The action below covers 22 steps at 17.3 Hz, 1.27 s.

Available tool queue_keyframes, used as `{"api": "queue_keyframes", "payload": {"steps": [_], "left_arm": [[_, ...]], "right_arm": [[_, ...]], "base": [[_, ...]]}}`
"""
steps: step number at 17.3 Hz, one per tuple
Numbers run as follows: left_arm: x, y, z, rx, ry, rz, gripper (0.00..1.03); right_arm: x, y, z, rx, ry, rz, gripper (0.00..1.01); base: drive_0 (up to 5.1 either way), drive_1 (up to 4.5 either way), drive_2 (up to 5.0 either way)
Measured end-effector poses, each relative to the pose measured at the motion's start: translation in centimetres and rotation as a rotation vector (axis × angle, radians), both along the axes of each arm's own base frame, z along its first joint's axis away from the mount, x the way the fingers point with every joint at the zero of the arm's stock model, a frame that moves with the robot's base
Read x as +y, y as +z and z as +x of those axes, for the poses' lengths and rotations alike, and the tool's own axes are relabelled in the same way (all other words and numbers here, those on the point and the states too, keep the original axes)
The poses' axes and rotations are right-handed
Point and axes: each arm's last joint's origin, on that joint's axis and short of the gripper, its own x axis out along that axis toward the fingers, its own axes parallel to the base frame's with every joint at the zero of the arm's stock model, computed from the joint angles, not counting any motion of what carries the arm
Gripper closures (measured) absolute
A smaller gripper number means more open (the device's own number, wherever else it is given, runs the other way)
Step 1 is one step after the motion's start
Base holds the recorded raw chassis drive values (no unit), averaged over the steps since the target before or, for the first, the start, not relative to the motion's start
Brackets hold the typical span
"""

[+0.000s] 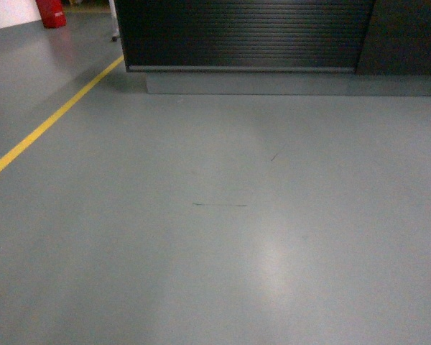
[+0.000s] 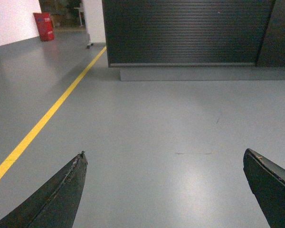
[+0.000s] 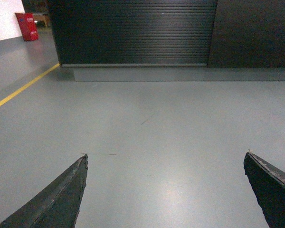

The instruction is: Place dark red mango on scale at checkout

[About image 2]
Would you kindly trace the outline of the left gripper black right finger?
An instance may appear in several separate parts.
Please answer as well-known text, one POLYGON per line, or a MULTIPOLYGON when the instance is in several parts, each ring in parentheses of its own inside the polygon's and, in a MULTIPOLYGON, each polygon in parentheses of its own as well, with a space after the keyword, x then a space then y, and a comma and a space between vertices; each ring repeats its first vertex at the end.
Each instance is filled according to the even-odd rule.
POLYGON ((268 224, 285 228, 285 169, 252 149, 246 149, 243 171, 268 224))

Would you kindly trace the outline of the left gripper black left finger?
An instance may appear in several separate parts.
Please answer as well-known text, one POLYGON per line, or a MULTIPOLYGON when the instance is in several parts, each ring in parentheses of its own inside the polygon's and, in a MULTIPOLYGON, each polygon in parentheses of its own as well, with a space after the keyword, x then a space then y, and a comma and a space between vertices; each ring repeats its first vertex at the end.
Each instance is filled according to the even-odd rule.
POLYGON ((82 197, 88 161, 82 151, 0 220, 0 228, 71 228, 82 197))

